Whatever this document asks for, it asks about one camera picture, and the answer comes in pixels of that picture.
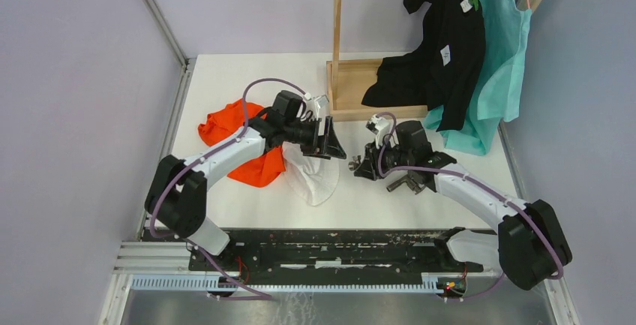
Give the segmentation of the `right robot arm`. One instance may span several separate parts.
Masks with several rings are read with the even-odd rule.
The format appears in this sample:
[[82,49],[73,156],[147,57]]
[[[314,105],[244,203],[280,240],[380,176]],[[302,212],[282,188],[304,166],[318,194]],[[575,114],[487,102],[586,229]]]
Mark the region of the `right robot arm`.
[[363,156],[350,162],[354,176],[375,181],[403,172],[388,191],[405,184],[415,194],[423,190],[441,194],[492,230],[490,234],[464,227],[447,230],[436,239],[433,250],[439,269],[480,264],[499,270],[522,290],[562,278],[572,252],[552,205],[502,194],[481,181],[449,154],[435,151],[420,122],[396,123],[374,115],[366,127],[374,139],[365,146]]

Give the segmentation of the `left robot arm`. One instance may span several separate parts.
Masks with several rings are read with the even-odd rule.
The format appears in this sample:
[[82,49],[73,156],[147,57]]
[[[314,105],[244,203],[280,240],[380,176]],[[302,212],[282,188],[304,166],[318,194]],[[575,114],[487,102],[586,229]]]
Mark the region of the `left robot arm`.
[[333,129],[325,95],[313,97],[282,90],[263,113],[248,117],[228,139],[185,159],[160,160],[144,207],[181,239],[207,251],[209,263],[229,269],[236,260],[230,236],[206,215],[208,190],[231,171],[285,143],[306,157],[345,159]]

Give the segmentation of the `silver angle valve fitting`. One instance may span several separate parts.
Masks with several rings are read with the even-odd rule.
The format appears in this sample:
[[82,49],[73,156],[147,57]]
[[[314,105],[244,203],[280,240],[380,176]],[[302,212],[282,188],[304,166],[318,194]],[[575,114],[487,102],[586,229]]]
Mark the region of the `silver angle valve fitting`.
[[353,156],[351,161],[348,163],[349,171],[355,172],[362,164],[362,157],[360,155]]

